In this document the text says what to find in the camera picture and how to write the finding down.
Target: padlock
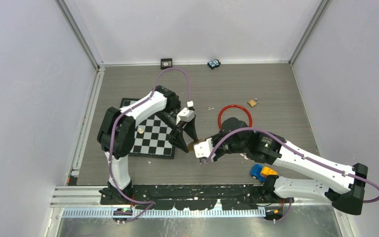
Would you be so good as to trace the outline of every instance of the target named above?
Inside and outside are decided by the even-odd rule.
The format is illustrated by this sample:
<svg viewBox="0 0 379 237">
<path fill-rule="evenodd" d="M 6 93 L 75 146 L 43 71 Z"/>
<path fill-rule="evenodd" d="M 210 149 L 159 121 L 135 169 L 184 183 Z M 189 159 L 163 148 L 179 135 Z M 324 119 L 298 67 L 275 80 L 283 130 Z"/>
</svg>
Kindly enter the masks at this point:
<svg viewBox="0 0 379 237">
<path fill-rule="evenodd" d="M 248 101 L 248 104 L 249 104 L 251 107 L 254 107 L 257 103 L 258 103 L 258 99 L 257 99 L 257 98 Z"/>
</svg>

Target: gray wooden tabletop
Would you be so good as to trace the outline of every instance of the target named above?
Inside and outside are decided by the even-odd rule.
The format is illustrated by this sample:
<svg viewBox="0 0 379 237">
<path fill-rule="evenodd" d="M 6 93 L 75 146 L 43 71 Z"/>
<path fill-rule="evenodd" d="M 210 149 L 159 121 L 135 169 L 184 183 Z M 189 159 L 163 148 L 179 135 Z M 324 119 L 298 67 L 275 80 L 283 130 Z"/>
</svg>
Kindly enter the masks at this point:
<svg viewBox="0 0 379 237">
<path fill-rule="evenodd" d="M 216 134 L 220 110 L 230 104 L 244 106 L 252 114 L 253 125 L 278 134 L 301 148 L 317 154 L 299 89 L 288 64 L 233 64 L 210 70 L 207 65 L 179 66 L 190 76 L 191 96 L 196 112 L 199 138 Z M 105 111 L 120 106 L 122 98 L 142 98 L 154 85 L 159 66 L 107 67 L 92 121 L 77 183 L 101 185 L 108 181 L 108 164 L 96 137 Z M 166 72 L 159 84 L 176 92 L 181 102 L 188 100 L 182 73 Z M 247 101 L 258 99 L 250 107 Z M 237 117 L 248 122 L 239 109 L 229 109 L 222 120 Z M 255 183 L 249 175 L 254 162 L 240 154 L 226 155 L 218 162 L 200 164 L 193 153 L 176 149 L 174 159 L 129 157 L 129 174 L 135 184 L 241 184 Z M 292 170 L 272 167 L 279 175 L 307 178 Z"/>
</svg>

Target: red hoop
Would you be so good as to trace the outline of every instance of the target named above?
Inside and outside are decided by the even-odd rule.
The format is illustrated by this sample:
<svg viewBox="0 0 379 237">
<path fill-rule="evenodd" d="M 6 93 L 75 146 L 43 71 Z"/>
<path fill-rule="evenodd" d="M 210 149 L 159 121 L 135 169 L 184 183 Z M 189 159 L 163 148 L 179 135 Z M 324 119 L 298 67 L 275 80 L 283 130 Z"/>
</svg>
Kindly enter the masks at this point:
<svg viewBox="0 0 379 237">
<path fill-rule="evenodd" d="M 220 111 L 220 113 L 219 113 L 219 129 L 221 130 L 222 129 L 222 114 L 223 114 L 223 112 L 225 111 L 225 110 L 227 110 L 228 108 L 239 108 L 239 109 L 241 109 L 241 110 L 243 110 L 243 111 L 245 111 L 245 113 L 248 115 L 248 117 L 249 117 L 249 126 L 250 127 L 252 127 L 252 116 L 251 116 L 251 113 L 245 108 L 245 107 L 243 107 L 243 106 L 241 106 L 241 105 L 228 105 L 228 106 L 226 106 L 226 107 L 224 107 L 221 111 Z"/>
</svg>

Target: black and white checkered board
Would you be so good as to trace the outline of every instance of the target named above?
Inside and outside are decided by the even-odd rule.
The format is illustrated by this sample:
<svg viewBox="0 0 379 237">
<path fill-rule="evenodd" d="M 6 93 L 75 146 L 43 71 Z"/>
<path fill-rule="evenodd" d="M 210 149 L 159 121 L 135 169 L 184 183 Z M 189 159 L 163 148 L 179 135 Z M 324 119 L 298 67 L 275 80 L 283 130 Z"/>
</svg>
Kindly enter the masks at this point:
<svg viewBox="0 0 379 237">
<path fill-rule="evenodd" d="M 134 104 L 138 100 L 123 98 L 120 108 Z M 143 129 L 144 132 L 139 133 L 139 128 Z M 166 140 L 166 135 L 171 131 L 172 129 L 156 115 L 150 116 L 136 128 L 136 140 L 129 155 L 173 159 L 175 147 Z"/>
</svg>

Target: white wall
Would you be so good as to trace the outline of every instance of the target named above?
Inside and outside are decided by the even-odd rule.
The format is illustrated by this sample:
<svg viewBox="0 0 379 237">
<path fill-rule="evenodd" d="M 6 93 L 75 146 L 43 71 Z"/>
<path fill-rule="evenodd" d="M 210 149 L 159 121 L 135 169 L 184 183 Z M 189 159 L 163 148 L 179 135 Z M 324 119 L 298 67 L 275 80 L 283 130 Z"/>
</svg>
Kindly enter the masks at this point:
<svg viewBox="0 0 379 237">
<path fill-rule="evenodd" d="M 294 68 L 320 153 L 367 165 L 379 184 L 379 0 L 332 1 Z M 379 202 L 352 220 L 357 236 L 379 236 Z"/>
<path fill-rule="evenodd" d="M 288 61 L 320 0 L 69 0 L 105 64 Z"/>
<path fill-rule="evenodd" d="M 0 237 L 43 234 L 94 74 L 55 1 L 0 1 Z"/>
</svg>

